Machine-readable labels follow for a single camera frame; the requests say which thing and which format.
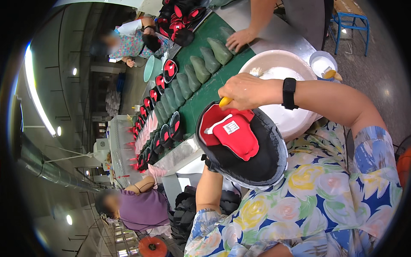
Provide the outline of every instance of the wooden stool top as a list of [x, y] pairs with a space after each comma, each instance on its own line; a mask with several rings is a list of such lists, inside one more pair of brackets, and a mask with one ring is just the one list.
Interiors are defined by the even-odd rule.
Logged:
[[336, 12], [365, 16], [364, 12], [354, 0], [334, 0], [334, 9]]

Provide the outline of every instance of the white sleeve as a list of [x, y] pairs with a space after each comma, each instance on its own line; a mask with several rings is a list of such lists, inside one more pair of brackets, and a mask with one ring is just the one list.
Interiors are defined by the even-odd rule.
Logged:
[[136, 34], [136, 30], [141, 29], [142, 26], [141, 20], [136, 20], [124, 23], [118, 27], [117, 30], [125, 36], [133, 37]]

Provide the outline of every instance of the purple shirt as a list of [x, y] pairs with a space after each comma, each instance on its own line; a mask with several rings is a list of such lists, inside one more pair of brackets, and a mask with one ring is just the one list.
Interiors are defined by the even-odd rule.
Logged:
[[147, 230], [167, 225], [167, 200], [155, 189], [136, 194], [133, 191], [120, 190], [120, 219], [132, 230]]

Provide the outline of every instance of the blue stool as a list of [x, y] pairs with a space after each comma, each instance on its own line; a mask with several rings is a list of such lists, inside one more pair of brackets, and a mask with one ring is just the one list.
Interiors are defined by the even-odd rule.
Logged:
[[[353, 20], [352, 21], [344, 20], [343, 17], [353, 17]], [[363, 22], [365, 27], [359, 27], [356, 25], [357, 18], [359, 18]], [[363, 35], [361, 34], [361, 31], [359, 31], [365, 43], [365, 56], [367, 56], [368, 42], [369, 42], [369, 21], [367, 17], [365, 16], [365, 14], [363, 13], [363, 11], [361, 10], [361, 8], [357, 5], [357, 3], [354, 2], [354, 0], [335, 0], [334, 1], [334, 12], [332, 14], [331, 22], [335, 22], [338, 24], [337, 38], [335, 38], [335, 35], [332, 32], [331, 27], [330, 26], [328, 27], [336, 43], [334, 54], [337, 54], [338, 52], [341, 28], [348, 28], [348, 29], [354, 29], [354, 30], [366, 30], [367, 31], [366, 41]]]

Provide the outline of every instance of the white label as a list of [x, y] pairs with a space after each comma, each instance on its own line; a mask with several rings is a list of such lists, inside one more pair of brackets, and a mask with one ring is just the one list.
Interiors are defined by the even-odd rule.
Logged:
[[224, 125], [223, 128], [227, 132], [227, 134], [231, 134], [238, 130], [240, 127], [237, 125], [235, 121], [231, 121], [230, 123]]

